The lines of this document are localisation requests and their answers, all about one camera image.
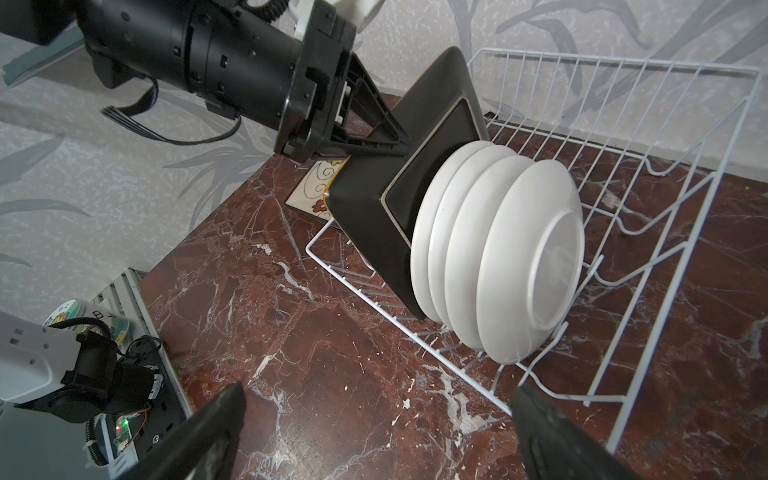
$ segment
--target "metal wire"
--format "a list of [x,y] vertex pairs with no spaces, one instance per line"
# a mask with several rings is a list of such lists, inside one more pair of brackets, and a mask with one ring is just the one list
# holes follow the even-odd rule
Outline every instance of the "metal wire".
[[[497,106],[496,112],[494,112],[493,115],[487,121],[487,125],[489,127],[498,128],[498,131],[495,133],[492,139],[493,141],[497,141],[501,136],[502,132],[505,132],[508,129],[512,129],[511,136],[509,140],[506,142],[506,144],[509,145],[512,142],[512,139],[514,138],[514,136],[518,132],[522,131],[528,134],[528,137],[525,139],[522,147],[522,149],[525,149],[528,146],[528,144],[531,142],[531,139],[534,138],[536,135],[538,135],[543,138],[543,141],[541,142],[541,146],[539,146],[539,148],[536,150],[533,156],[533,160],[537,160],[538,155],[543,151],[545,145],[550,140],[561,142],[561,145],[559,146],[559,148],[557,149],[557,152],[554,155],[555,158],[557,158],[557,156],[563,152],[564,146],[566,144],[579,145],[578,152],[574,155],[574,157],[572,159],[570,158],[566,159],[568,160],[568,162],[566,163],[569,164],[569,170],[571,170],[572,167],[575,165],[576,160],[580,157],[582,151],[584,151],[585,148],[593,148],[598,151],[596,158],[591,162],[591,164],[587,169],[586,174],[584,175],[583,178],[581,178],[581,182],[578,185],[578,189],[579,191],[581,191],[581,189],[584,187],[584,185],[587,182],[593,182],[593,183],[598,182],[601,184],[600,185],[601,188],[599,190],[599,194],[596,200],[594,200],[594,202],[591,202],[591,203],[585,203],[585,202],[582,203],[582,206],[588,212],[584,219],[584,225],[587,226],[595,214],[599,214],[604,217],[609,217],[611,221],[609,222],[606,230],[604,231],[603,237],[598,247],[594,251],[588,252],[591,254],[592,261],[591,263],[584,262],[584,268],[587,270],[585,272],[584,279],[582,280],[582,282],[580,283],[579,287],[576,290],[576,294],[574,295],[574,299],[572,300],[572,302],[574,302],[578,298],[578,296],[581,295],[584,288],[587,286],[589,282],[592,281],[593,278],[594,278],[594,281],[597,281],[609,287],[619,286],[631,280],[635,281],[637,277],[640,277],[640,278],[639,280],[637,280],[637,284],[634,285],[633,295],[629,303],[627,304],[627,308],[624,311],[623,316],[621,317],[621,321],[617,325],[616,332],[614,333],[614,336],[611,339],[610,345],[608,346],[608,348],[606,348],[603,354],[601,364],[599,365],[598,370],[595,373],[594,378],[592,379],[592,382],[589,386],[589,389],[586,395],[581,393],[575,393],[575,392],[574,393],[554,392],[551,389],[549,389],[538,377],[536,372],[534,372],[534,368],[538,364],[538,362],[541,359],[543,359],[547,354],[549,354],[550,351],[552,351],[552,349],[558,344],[561,338],[564,335],[566,335],[567,328],[568,328],[568,321],[565,321],[565,318],[562,319],[561,322],[558,324],[558,326],[554,329],[554,332],[552,334],[552,337],[549,343],[539,351],[539,353],[536,355],[536,357],[528,366],[526,366],[522,362],[518,362],[515,365],[523,372],[521,379],[518,380],[519,384],[522,384],[530,377],[530,379],[532,379],[543,392],[545,392],[547,395],[553,398],[583,402],[586,406],[589,406],[592,402],[620,403],[621,410],[614,424],[614,427],[611,431],[611,436],[608,439],[605,447],[609,452],[613,453],[617,448],[617,445],[627,425],[627,421],[629,419],[631,411],[634,407],[634,403],[637,400],[637,395],[640,391],[640,387],[642,385],[643,379],[650,365],[650,361],[654,354],[654,350],[656,349],[656,346],[658,344],[661,332],[664,328],[664,324],[666,323],[667,316],[672,306],[672,302],[674,301],[674,297],[677,293],[677,289],[680,286],[680,282],[683,278],[685,269],[690,260],[690,255],[693,252],[693,249],[696,245],[699,234],[701,232],[703,222],[707,217],[710,206],[714,199],[714,195],[717,192],[717,187],[720,184],[723,173],[728,164],[728,160],[729,160],[731,151],[733,150],[733,146],[736,142],[739,131],[743,126],[746,113],[748,112],[749,107],[756,96],[757,88],[760,84],[760,80],[762,78],[763,73],[759,68],[745,67],[741,65],[718,65],[718,64],[711,64],[711,63],[667,61],[667,60],[657,60],[657,59],[648,59],[648,58],[616,58],[616,57],[604,57],[604,56],[598,56],[598,55],[570,55],[570,54],[560,54],[560,53],[551,53],[551,52],[542,52],[542,51],[509,50],[509,49],[503,49],[503,48],[480,49],[477,53],[475,53],[475,55],[469,61],[468,66],[471,67],[473,62],[477,61],[477,59],[480,57],[487,57],[487,58],[490,58],[491,60],[498,59],[504,62],[503,75],[499,79],[500,88],[498,91],[500,93],[499,93],[498,106]],[[561,84],[559,85],[559,87],[555,89],[554,88],[556,86],[555,83],[558,82],[559,80],[557,80],[558,76],[556,74],[553,74],[551,76],[551,80],[549,80],[550,81],[549,86],[540,85],[540,83],[546,81],[546,79],[540,80],[541,68],[544,60],[555,61],[554,62],[555,72],[565,62],[569,62],[569,63],[572,62],[574,67],[571,74],[568,75],[568,81],[560,82]],[[511,66],[511,63],[513,61],[520,61],[521,67],[519,68],[518,78],[515,81],[516,86],[515,86],[515,92],[512,95],[511,110],[509,111],[509,115],[506,118],[506,120],[502,121],[499,115],[501,114],[504,108],[507,108],[506,105],[504,105],[503,103],[503,99],[505,97],[506,89],[511,83],[510,81],[508,81],[508,72],[509,70],[513,69],[513,67]],[[526,102],[525,99],[521,97],[521,94],[524,93],[521,88],[522,78],[524,75],[524,69],[525,69],[524,66],[526,65],[526,63],[532,63],[532,62],[536,62],[536,67],[535,67],[535,73],[533,74],[533,77],[532,77],[533,85],[531,86],[530,92],[528,93],[530,95],[530,98]],[[541,126],[545,124],[544,123],[545,115],[547,114],[547,109],[549,108],[549,105],[551,103],[556,105],[559,102],[561,104],[558,116],[556,118],[559,120],[564,117],[565,105],[568,103],[569,92],[571,91],[571,86],[574,83],[574,77],[576,75],[576,72],[580,66],[585,66],[585,65],[592,66],[594,68],[594,72],[590,78],[584,97],[578,100],[578,112],[574,117],[574,119],[579,119],[582,113],[584,113],[588,99],[591,99],[593,101],[596,101],[596,100],[601,101],[601,106],[595,111],[594,120],[591,122],[591,126],[588,127],[589,132],[586,133],[585,138],[582,140],[580,138],[574,137],[574,133],[576,132],[576,124],[577,124],[576,120],[574,120],[572,126],[567,129],[568,132],[565,135],[555,132],[555,130],[559,128],[559,125],[555,125],[554,127],[550,128],[549,131],[541,130]],[[598,70],[600,70],[601,68],[603,69],[613,68],[615,69],[615,72],[613,72],[613,74],[610,75],[611,77],[610,83],[608,83],[607,86],[604,86],[603,93],[597,94],[596,92],[593,92],[593,86],[594,86],[594,83],[596,82],[595,79],[597,77]],[[647,77],[650,74],[648,72],[651,69],[663,71],[664,76],[659,82],[658,86],[654,89],[653,94],[651,95],[650,101],[639,102],[641,104],[641,107],[643,108],[642,112],[634,111],[635,107],[634,107],[634,104],[632,104],[631,102],[631,100],[633,99],[633,95],[637,91],[637,86],[643,81],[645,77]],[[630,76],[626,76],[621,81],[617,82],[617,79],[620,77],[620,74],[623,73],[624,71],[628,71],[631,74],[635,74],[636,77],[633,79]],[[690,87],[695,80],[697,80],[702,76],[702,72],[704,71],[713,72],[715,74],[718,74],[722,78],[723,77],[728,78],[729,76],[733,78],[739,78],[742,80],[746,78],[748,81],[752,83],[748,85],[747,88],[744,89],[744,92],[745,92],[744,96],[742,98],[739,98],[735,102],[735,105],[728,112],[726,112],[725,114],[717,118],[717,121],[713,124],[712,128],[707,130],[699,138],[691,139],[692,141],[690,142],[690,147],[685,151],[685,153],[683,153],[676,160],[671,162],[667,168],[663,170],[654,170],[650,164],[650,157],[649,157],[651,148],[657,144],[657,141],[660,139],[660,136],[665,131],[665,129],[669,128],[671,124],[674,124],[676,114],[679,113],[680,109],[684,105],[690,104],[690,103],[693,103],[693,104],[700,103],[699,99],[691,98]],[[671,91],[674,91],[672,87],[668,86],[669,83],[671,83],[672,78],[676,76],[679,78],[683,75],[685,76],[690,75],[691,78],[689,81],[685,83],[685,86],[682,89],[682,92],[680,93],[680,95],[677,96],[677,99],[674,101],[674,104],[672,105],[671,111],[669,111],[669,113],[666,114],[664,121],[659,124],[660,118],[654,117],[654,115],[652,114],[653,112],[652,108],[654,105],[657,104],[657,100],[662,93],[665,93],[665,92],[669,93]],[[480,78],[481,76],[482,76],[482,73],[474,75],[475,81],[477,81],[477,79]],[[621,84],[621,88],[626,90],[626,93],[615,94],[615,96],[617,96],[617,98],[626,96],[626,98],[624,99],[624,102],[621,106],[621,110],[617,114],[615,114],[613,113],[612,110],[609,111],[609,109],[607,109],[606,106],[607,106],[607,103],[609,102],[608,99],[611,98],[612,92],[614,92],[614,87],[619,84]],[[553,91],[556,91],[556,90],[564,92],[562,93],[562,99],[552,97]],[[537,94],[538,91],[546,91],[547,92],[546,96],[544,97],[543,94]],[[540,100],[537,95],[540,95],[543,100],[542,103],[544,107],[541,112],[537,112],[534,110],[534,104],[538,100]],[[518,112],[517,107],[523,104],[526,105],[525,107],[526,110],[523,112]],[[513,124],[512,118],[515,117],[515,115],[517,115],[517,118],[519,121],[517,121],[516,124]],[[639,120],[634,121],[635,123],[631,125],[632,127],[631,135],[629,135],[629,137],[625,139],[614,138],[614,135],[617,132],[617,128],[619,124],[621,122],[626,122],[627,119],[632,119],[632,118],[639,118]],[[725,151],[722,154],[722,157],[720,157],[719,159],[719,163],[717,164],[717,169],[708,174],[705,174],[703,178],[700,179],[698,182],[693,182],[694,175],[697,172],[697,166],[700,163],[700,160],[703,156],[703,152],[706,146],[708,145],[708,143],[710,142],[713,134],[716,131],[722,131],[723,126],[726,125],[726,123],[729,120],[732,120],[734,118],[737,118],[736,125],[733,127],[732,131],[729,131],[730,138],[727,142],[727,145],[726,145]],[[611,121],[613,121],[608,135],[604,136],[605,140],[602,142],[593,140],[593,137],[596,136],[598,125],[600,125],[602,128],[602,126],[605,125],[605,121],[607,121],[609,124]],[[660,126],[658,127],[658,129],[656,128],[653,129],[653,131],[655,131],[655,134],[652,134],[652,137],[653,137],[652,140],[647,141],[646,143],[647,148],[645,149],[644,154],[639,154],[639,153],[630,151],[629,146],[633,143],[633,141],[635,140],[635,137],[637,136],[638,132],[641,131],[641,127],[643,127],[645,123],[651,123],[652,125],[659,124]],[[616,143],[624,144],[626,146],[623,148],[616,147],[615,146]],[[618,158],[617,160],[615,160],[615,163],[611,168],[611,172],[609,173],[606,179],[594,180],[592,178],[593,173],[595,171],[596,165],[598,164],[598,161],[603,157],[604,152],[617,154]],[[620,165],[630,164],[631,162],[634,162],[634,164],[631,165],[634,168],[634,172],[632,174],[632,178],[627,184],[626,191],[621,196],[621,199],[618,202],[618,205],[611,206],[613,211],[600,208],[599,205],[601,201],[603,201],[603,198],[605,197],[607,192],[609,191],[611,182],[613,181],[614,176],[617,173]],[[624,206],[625,202],[629,198],[631,191],[641,171],[644,170],[651,175],[661,177],[664,175],[668,175],[670,172],[673,172],[675,169],[679,167],[683,169],[687,169],[685,177],[680,186],[680,191],[678,192],[677,198],[674,201],[672,201],[666,208],[664,208],[664,210],[661,213],[656,214],[655,216],[653,216],[653,218],[649,219],[649,217],[644,216],[641,212],[633,212],[632,210],[626,209],[626,207]],[[706,191],[703,199],[703,203],[701,204],[698,214],[696,215],[696,220],[694,221],[694,224],[690,230],[690,233],[687,235],[687,238],[680,239],[680,241],[676,245],[674,245],[673,247],[667,248],[665,251],[662,251],[662,248],[664,247],[667,241],[667,238],[670,234],[670,229],[672,227],[672,224],[674,223],[674,220],[680,208],[680,205],[683,202],[689,200],[694,194],[702,190]],[[644,217],[646,219],[644,225],[637,230],[630,230],[626,228],[626,226],[624,225],[624,222],[620,218],[620,214],[623,211],[629,211],[631,213],[641,214],[641,217]],[[627,234],[630,236],[643,235],[644,233],[647,233],[653,226],[659,224],[662,220],[666,220],[664,222],[664,227],[657,240],[654,251],[648,258],[647,262],[645,262],[643,265],[640,265],[634,268],[634,270],[631,273],[626,274],[617,280],[606,280],[605,278],[603,278],[603,276],[599,274],[598,271],[600,269],[601,261],[604,259],[603,249],[612,232],[614,234],[616,234],[617,232],[621,232],[623,234]],[[347,288],[352,290],[361,299],[366,301],[372,308],[374,308],[382,316],[388,319],[398,329],[403,331],[414,343],[418,344],[419,347],[424,349],[430,355],[434,356],[450,372],[452,372],[454,375],[466,381],[472,388],[480,392],[486,399],[493,402],[497,407],[499,407],[500,410],[511,415],[510,408],[497,395],[497,388],[502,384],[503,372],[506,371],[505,366],[500,365],[495,368],[495,374],[493,376],[493,379],[491,380],[491,384],[489,385],[489,388],[486,388],[482,384],[482,381],[487,382],[490,379],[478,380],[470,376],[468,373],[471,369],[479,365],[481,362],[483,362],[483,365],[486,365],[485,362],[492,362],[490,359],[486,359],[486,356],[484,355],[483,352],[476,353],[464,366],[461,366],[461,367],[457,366],[456,364],[454,364],[454,362],[452,362],[445,355],[443,355],[443,353],[448,353],[450,351],[457,350],[462,346],[461,343],[454,343],[452,345],[446,345],[443,343],[444,345],[443,347],[433,348],[431,344],[426,342],[426,340],[430,336],[446,334],[446,333],[449,333],[449,330],[447,330],[446,328],[434,329],[435,328],[434,324],[432,324],[432,329],[430,329],[429,327],[430,324],[425,323],[423,324],[424,328],[422,331],[414,332],[412,329],[403,325],[402,323],[402,321],[414,319],[413,317],[394,316],[391,313],[384,310],[384,308],[390,308],[401,313],[404,307],[401,303],[399,303],[399,301],[396,299],[395,296],[383,290],[386,287],[384,283],[382,283],[381,285],[378,285],[376,283],[378,282],[378,280],[374,280],[374,277],[376,276],[376,272],[373,271],[373,268],[370,265],[366,263],[368,268],[371,270],[370,272],[357,273],[357,272],[346,270],[337,266],[330,266],[327,262],[320,259],[316,254],[314,254],[311,251],[311,247],[329,229],[332,223],[333,223],[333,220],[330,220],[320,230],[320,232],[307,244],[306,246],[307,254],[309,254],[310,257],[312,257],[320,266],[322,266],[326,271],[328,271],[334,278],[336,278],[339,282],[341,282]],[[631,384],[628,390],[626,392],[616,392],[615,394],[612,394],[612,395],[596,395],[595,393],[597,392],[598,387],[601,384],[601,381],[604,377],[604,374],[608,365],[611,363],[612,356],[614,355],[616,348],[619,342],[621,341],[621,337],[623,336],[624,331],[629,321],[631,320],[635,307],[637,306],[637,303],[642,296],[642,293],[645,289],[645,286],[647,285],[647,281],[652,270],[656,265],[660,263],[674,261],[673,257],[679,257],[677,259],[677,266],[675,267],[672,280],[670,281],[669,287],[667,288],[667,292],[664,296],[662,305],[657,312],[656,319],[651,328],[648,340],[643,348],[641,359],[637,365],[637,368],[632,377]],[[354,286],[353,283],[365,286],[367,288],[366,290],[363,290],[362,288]],[[386,298],[387,300],[385,302],[376,302],[374,300],[371,300],[370,298],[371,296],[381,296]]]

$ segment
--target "white plate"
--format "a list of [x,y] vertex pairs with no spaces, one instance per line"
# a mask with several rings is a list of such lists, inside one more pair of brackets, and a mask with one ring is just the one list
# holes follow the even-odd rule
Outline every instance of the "white plate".
[[432,303],[440,320],[447,326],[451,326],[451,319],[445,306],[445,255],[448,252],[448,241],[451,240],[453,223],[456,221],[458,210],[469,189],[488,167],[502,158],[514,155],[516,155],[515,151],[504,145],[493,145],[480,150],[459,167],[440,200],[435,222],[432,225],[432,234],[429,237],[427,271]]
[[448,183],[458,168],[473,154],[492,145],[489,141],[477,140],[462,145],[453,152],[432,178],[432,182],[429,184],[422,204],[419,207],[419,215],[416,216],[413,237],[411,239],[411,284],[416,302],[424,313],[436,322],[441,322],[441,320],[435,311],[432,296],[429,294],[429,275],[427,273],[429,236],[432,233],[435,214],[440,205],[443,192],[445,192]]
[[564,318],[584,259],[581,202],[554,160],[524,171],[496,212],[480,262],[480,340],[494,361],[533,353]]
[[466,346],[483,350],[477,323],[477,287],[485,239],[498,206],[533,160],[520,155],[488,167],[464,199],[445,256],[445,306],[451,327]]

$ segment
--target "white wire dish rack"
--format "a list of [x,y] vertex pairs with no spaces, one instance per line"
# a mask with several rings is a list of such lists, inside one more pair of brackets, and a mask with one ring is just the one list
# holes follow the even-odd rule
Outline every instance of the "white wire dish rack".
[[[574,321],[569,316],[532,359],[515,364],[522,374],[518,384],[530,377],[553,398],[583,402],[586,406],[592,402],[619,404],[621,408],[605,443],[605,448],[613,453],[755,97],[761,70],[499,48],[479,50],[468,66],[473,72],[478,96],[493,110],[487,119],[494,142],[505,143],[535,161],[556,158],[574,176],[588,233],[584,270],[574,305],[588,303],[581,298],[587,291],[629,286],[631,294],[625,295],[621,304],[623,312],[617,312],[621,320],[615,322],[615,332],[601,352],[599,366],[586,391],[584,386],[574,385],[571,388],[581,388],[581,391],[555,392],[546,386],[547,379],[540,378],[534,371],[563,339]],[[588,86],[582,89],[581,84],[587,78]],[[654,157],[655,154],[675,160],[662,161]],[[714,169],[697,169],[703,161]],[[668,201],[660,200],[664,202],[662,207],[656,205],[642,211],[645,202],[643,189],[637,186],[638,178],[658,177],[669,177],[668,184],[676,191],[669,195]],[[676,222],[681,208],[687,209],[686,221],[678,218]],[[434,337],[445,331],[438,329],[440,326],[436,323],[420,323],[408,316],[384,282],[377,279],[373,268],[368,266],[366,272],[352,271],[346,265],[322,260],[312,251],[332,224],[333,219],[307,244],[306,252],[421,349],[511,415],[507,403],[499,398],[501,392],[497,392],[505,366],[496,366],[495,373],[486,379],[473,376],[473,367],[491,360],[476,353],[462,363],[451,354],[462,347],[455,336],[452,336],[453,344],[441,342],[433,346]],[[630,256],[634,260],[617,265],[627,257],[609,251],[617,247],[615,239],[619,237],[650,239],[650,254],[638,263],[637,255],[644,252],[640,248]],[[612,259],[611,265],[601,268],[607,255]],[[650,306],[644,305],[644,315],[650,315],[651,321],[628,388],[597,394],[627,326],[637,315],[638,302],[654,269],[663,270],[664,288],[657,305],[650,305],[653,302]],[[651,307],[654,311],[649,314],[645,310]]]

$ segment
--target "wallpaper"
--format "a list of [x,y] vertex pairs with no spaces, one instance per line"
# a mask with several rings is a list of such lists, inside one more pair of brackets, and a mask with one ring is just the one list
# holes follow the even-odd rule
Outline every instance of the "wallpaper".
[[[293,29],[287,16],[279,26]],[[402,93],[450,45],[467,59],[481,47],[500,47],[764,67],[766,44],[768,2],[760,0],[388,0],[355,51],[383,91]],[[5,65],[30,48],[0,37],[0,60]],[[610,74],[568,64],[561,70],[553,74],[574,79],[562,93],[572,104],[586,98],[582,117],[592,118],[604,99],[595,92]],[[473,67],[478,96],[489,110],[515,114],[513,102],[499,97],[500,72]],[[639,92],[650,95],[653,81],[642,78]],[[80,51],[0,89],[0,311],[45,318],[67,298],[91,298],[128,266],[151,269],[270,156],[274,133],[253,122],[228,141],[173,147],[98,113],[133,103],[147,85],[134,80],[107,90]],[[730,99],[714,80],[697,94]],[[621,98],[614,92],[608,107],[619,108]],[[560,123],[581,129],[585,120],[576,113],[567,110]],[[177,139],[230,124],[167,85],[139,120]],[[670,126],[667,146],[677,148],[701,120],[690,115]],[[766,127],[763,89],[732,159],[758,177],[768,171]]]

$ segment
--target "marble surface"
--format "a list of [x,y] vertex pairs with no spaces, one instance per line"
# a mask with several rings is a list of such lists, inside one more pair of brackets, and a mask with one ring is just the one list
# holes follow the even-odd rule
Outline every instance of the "marble surface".
[[[506,141],[509,132],[500,135]],[[525,142],[521,132],[510,146]],[[533,155],[540,141],[523,151]],[[549,141],[539,158],[553,157]],[[570,162],[568,145],[558,159]],[[574,166],[581,182],[596,155]],[[594,201],[617,157],[603,154],[582,191]],[[615,207],[637,163],[623,161],[602,208]],[[661,163],[654,162],[658,169]],[[283,202],[310,166],[267,161],[144,278],[141,289],[191,400],[230,382],[248,405],[233,478],[525,478],[512,421],[446,373],[304,252],[321,224]],[[621,218],[638,228],[677,196],[684,168],[640,175]],[[703,175],[696,173],[696,179]],[[702,194],[684,204],[665,249],[690,230]],[[768,184],[726,176],[617,451],[644,478],[758,478],[768,467]],[[588,227],[588,260],[607,227]],[[616,280],[649,257],[661,226],[609,236],[600,274]],[[330,230],[316,251],[364,271]],[[624,393],[678,257],[650,276],[598,393]],[[556,391],[587,391],[637,279],[591,282],[571,327],[537,366]],[[452,344],[452,334],[430,337]],[[471,351],[448,353],[466,362]],[[473,372],[490,386],[496,365]],[[508,401],[520,371],[502,373]],[[587,433],[607,439],[618,407],[559,401]]]

